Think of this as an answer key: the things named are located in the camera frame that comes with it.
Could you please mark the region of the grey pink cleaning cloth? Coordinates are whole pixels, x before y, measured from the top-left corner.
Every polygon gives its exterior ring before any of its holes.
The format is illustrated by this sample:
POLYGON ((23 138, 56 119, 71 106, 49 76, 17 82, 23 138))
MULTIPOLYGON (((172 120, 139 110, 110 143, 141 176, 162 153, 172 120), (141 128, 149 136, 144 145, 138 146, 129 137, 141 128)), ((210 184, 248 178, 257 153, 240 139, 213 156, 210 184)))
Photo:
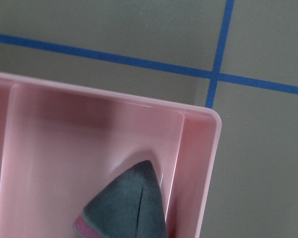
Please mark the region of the grey pink cleaning cloth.
POLYGON ((73 230, 78 238, 165 238, 162 197, 151 161, 112 180, 83 208, 73 230))

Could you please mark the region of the pink plastic bin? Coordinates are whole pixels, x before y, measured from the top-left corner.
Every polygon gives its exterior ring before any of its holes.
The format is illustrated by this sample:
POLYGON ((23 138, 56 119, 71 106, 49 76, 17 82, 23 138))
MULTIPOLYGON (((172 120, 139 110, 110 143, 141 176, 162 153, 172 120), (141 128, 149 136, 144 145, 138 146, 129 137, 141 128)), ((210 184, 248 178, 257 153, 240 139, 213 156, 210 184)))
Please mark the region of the pink plastic bin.
POLYGON ((199 237, 221 126, 204 107, 0 72, 0 238, 73 238, 86 203, 143 160, 168 236, 199 237))

